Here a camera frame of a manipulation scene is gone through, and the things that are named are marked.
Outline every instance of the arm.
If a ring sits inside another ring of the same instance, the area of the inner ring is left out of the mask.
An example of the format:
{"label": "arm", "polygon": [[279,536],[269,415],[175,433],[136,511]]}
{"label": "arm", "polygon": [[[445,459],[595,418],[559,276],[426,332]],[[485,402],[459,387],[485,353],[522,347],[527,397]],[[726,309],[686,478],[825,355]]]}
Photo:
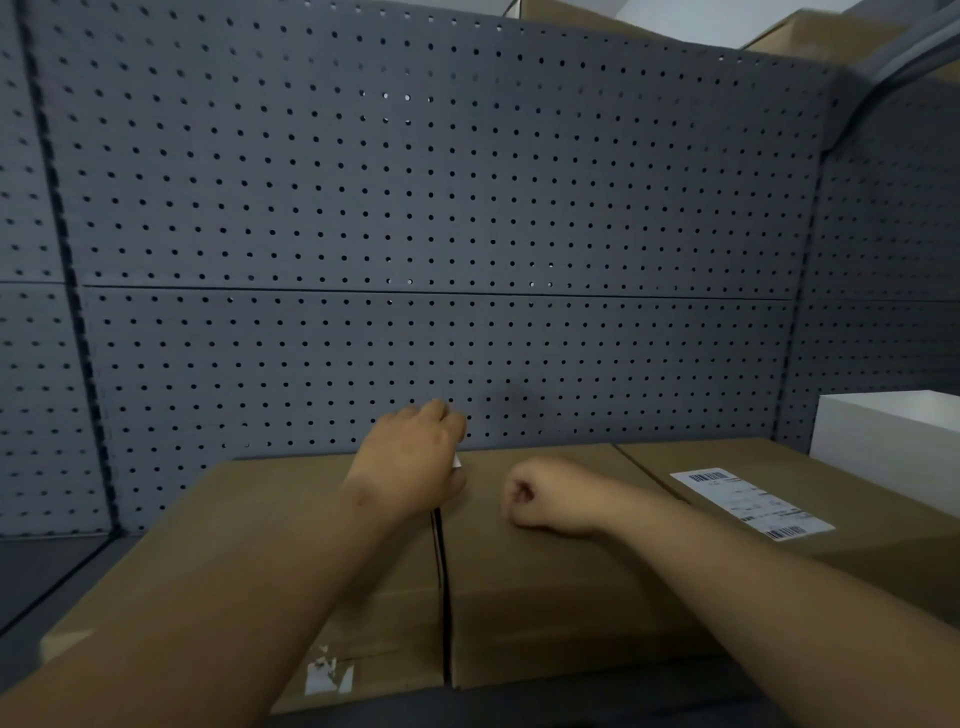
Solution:
{"label": "arm", "polygon": [[465,427],[439,400],[386,415],[332,499],[136,602],[0,697],[0,725],[254,725],[381,542],[463,487]]}
{"label": "arm", "polygon": [[841,571],[552,458],[510,473],[503,514],[622,541],[802,726],[947,726],[960,715],[960,632]]}

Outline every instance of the forearm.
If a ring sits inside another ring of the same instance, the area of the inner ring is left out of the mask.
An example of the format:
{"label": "forearm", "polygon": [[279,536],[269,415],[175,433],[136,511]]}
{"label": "forearm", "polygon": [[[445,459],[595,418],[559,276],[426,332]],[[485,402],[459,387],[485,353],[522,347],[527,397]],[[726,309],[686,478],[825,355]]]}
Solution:
{"label": "forearm", "polygon": [[673,498],[621,490],[599,525],[802,725],[938,725],[960,713],[960,638],[920,610]]}
{"label": "forearm", "polygon": [[392,530],[363,494],[304,503],[139,600],[0,700],[0,723],[256,723]]}

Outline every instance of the white box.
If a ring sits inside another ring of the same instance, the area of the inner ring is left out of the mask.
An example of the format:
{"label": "white box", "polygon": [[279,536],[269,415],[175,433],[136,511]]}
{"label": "white box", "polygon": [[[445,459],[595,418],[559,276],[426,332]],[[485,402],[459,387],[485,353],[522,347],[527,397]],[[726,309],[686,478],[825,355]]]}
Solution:
{"label": "white box", "polygon": [[822,395],[810,457],[960,518],[960,397]]}

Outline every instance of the torn label residue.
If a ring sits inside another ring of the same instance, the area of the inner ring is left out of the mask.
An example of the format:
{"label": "torn label residue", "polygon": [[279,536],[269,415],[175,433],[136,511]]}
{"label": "torn label residue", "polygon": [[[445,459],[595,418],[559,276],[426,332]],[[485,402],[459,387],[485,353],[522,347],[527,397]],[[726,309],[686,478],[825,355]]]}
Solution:
{"label": "torn label residue", "polygon": [[321,692],[338,692],[340,694],[353,690],[353,665],[347,668],[337,682],[337,658],[327,660],[322,657],[306,666],[306,684],[303,686],[304,695],[316,695]]}
{"label": "torn label residue", "polygon": [[343,680],[340,681],[340,688],[337,690],[340,694],[353,690],[353,665],[347,668]]}

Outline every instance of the brown cardboard box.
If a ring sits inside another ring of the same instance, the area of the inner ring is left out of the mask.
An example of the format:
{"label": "brown cardboard box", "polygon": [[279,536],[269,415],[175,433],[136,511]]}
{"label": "brown cardboard box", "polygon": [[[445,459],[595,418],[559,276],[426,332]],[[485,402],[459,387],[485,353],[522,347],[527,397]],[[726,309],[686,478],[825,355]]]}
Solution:
{"label": "brown cardboard box", "polygon": [[504,476],[538,454],[660,491],[610,445],[461,453],[468,488],[441,517],[453,684],[469,688],[717,651],[680,600],[625,549],[503,521]]}
{"label": "brown cardboard box", "polygon": [[[211,470],[42,639],[51,660],[90,635],[135,598],[195,569],[299,502],[305,491],[332,492],[351,455],[240,460]],[[305,694],[324,683],[323,663],[337,659],[332,684],[350,692]],[[443,605],[428,518],[411,522],[354,580],[304,655],[274,713],[313,708],[444,683]]]}
{"label": "brown cardboard box", "polygon": [[834,526],[780,546],[846,571],[942,617],[960,613],[960,521],[769,440],[619,446],[677,497],[769,537],[674,478],[726,470]]}
{"label": "brown cardboard box", "polygon": [[[905,26],[879,23],[855,15],[801,10],[787,15],[773,28],[747,43],[744,49],[850,65],[865,59],[905,30]],[[946,81],[960,81],[960,62],[951,63],[932,75]]]}
{"label": "brown cardboard box", "polygon": [[571,28],[612,33],[619,36],[665,37],[644,30],[637,25],[606,17],[599,12],[584,10],[575,5],[567,5],[560,0],[515,0],[514,4],[507,8],[503,15],[514,20],[536,20],[540,23],[568,25]]}

